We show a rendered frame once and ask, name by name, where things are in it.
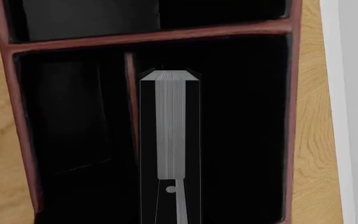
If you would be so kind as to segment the brown caddy with black compartments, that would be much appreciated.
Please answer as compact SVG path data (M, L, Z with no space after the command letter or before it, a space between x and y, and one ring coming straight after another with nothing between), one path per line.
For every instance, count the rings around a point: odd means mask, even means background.
M0 0L32 224L140 224L140 79L200 81L202 224L293 224L301 0Z

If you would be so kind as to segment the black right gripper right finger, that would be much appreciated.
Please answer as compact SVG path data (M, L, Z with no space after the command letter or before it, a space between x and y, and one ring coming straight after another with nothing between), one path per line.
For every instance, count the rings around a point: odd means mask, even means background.
M200 181L185 179L184 185L188 224L201 224Z

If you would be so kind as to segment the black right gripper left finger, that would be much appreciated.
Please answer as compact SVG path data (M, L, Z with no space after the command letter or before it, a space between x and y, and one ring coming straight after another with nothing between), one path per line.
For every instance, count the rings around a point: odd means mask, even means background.
M176 182L173 179L158 181L155 224L178 224Z

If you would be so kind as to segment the black book with grey pages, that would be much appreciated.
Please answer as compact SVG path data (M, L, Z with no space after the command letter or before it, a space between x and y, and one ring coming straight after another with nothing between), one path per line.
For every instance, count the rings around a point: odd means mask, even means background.
M140 79L139 93L140 224L155 224L158 181L170 179L177 223L188 224L184 180L199 180L201 196L200 81L185 70L155 70Z

